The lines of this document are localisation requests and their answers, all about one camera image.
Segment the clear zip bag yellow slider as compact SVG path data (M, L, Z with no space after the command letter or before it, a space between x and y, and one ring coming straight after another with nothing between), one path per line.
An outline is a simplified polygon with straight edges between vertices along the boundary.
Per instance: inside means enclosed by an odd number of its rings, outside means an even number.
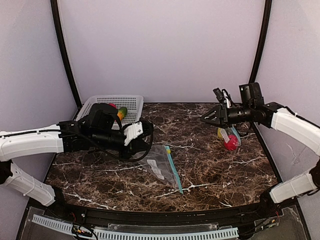
M229 135L235 135L238 139L238 147L240 147L241 146L241 138L240 138L240 135L239 135L238 131L236 130L236 128L234 126L232 126L232 127L224 128L224 130L225 130L224 140L220 139L223 142L223 145L224 145L224 142L229 141Z

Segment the red toy apple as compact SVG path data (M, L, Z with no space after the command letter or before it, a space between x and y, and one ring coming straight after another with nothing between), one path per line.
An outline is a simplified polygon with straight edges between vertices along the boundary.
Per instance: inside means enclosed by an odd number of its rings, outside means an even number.
M228 137L229 137L229 141L224 142L223 145L227 150L235 151L238 147L238 138L233 134L229 135Z

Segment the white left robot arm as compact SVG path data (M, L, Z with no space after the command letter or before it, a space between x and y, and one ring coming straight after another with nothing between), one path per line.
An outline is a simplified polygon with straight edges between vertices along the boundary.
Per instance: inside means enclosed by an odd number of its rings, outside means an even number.
M64 201L62 191L20 169L14 158L45 153L72 153L96 148L113 159L138 162L152 142L153 124L147 121L122 124L120 111L108 103L95 103L79 120L61 121L48 127L0 133L0 183L49 207Z

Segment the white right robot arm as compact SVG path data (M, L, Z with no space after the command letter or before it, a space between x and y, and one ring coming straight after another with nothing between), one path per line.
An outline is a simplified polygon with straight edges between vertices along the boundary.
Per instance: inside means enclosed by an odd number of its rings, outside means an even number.
M239 86L241 102L232 101L225 89L215 88L218 103L201 116L204 123L221 129L236 124L251 122L271 129L277 136L283 134L273 144L281 147L288 143L291 147L306 148L315 156L320 155L320 127L299 116L288 106L277 102L266 103L259 83ZM295 176L269 188L261 195L261 203L269 206L280 204L298 196L311 195L320 190L320 163L306 166Z

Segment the clear zip bag blue zipper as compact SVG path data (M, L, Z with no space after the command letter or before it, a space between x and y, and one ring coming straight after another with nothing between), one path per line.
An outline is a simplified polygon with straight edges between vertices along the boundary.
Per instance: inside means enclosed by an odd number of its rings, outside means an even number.
M153 145L138 163L163 184L183 194L180 176L168 145Z

